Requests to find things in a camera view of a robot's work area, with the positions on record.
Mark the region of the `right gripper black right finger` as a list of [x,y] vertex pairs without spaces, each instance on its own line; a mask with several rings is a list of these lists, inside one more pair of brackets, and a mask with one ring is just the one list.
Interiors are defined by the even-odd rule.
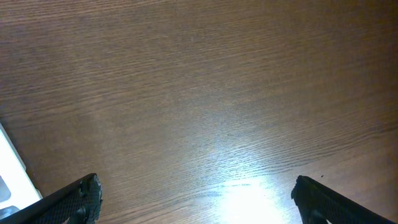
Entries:
[[303,224],[394,224],[308,176],[297,177],[291,198]]

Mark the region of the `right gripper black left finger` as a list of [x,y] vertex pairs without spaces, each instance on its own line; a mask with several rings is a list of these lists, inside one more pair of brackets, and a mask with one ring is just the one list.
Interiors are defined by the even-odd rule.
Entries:
[[10,224],[95,224],[102,205],[97,174],[88,174],[38,202],[1,220]]

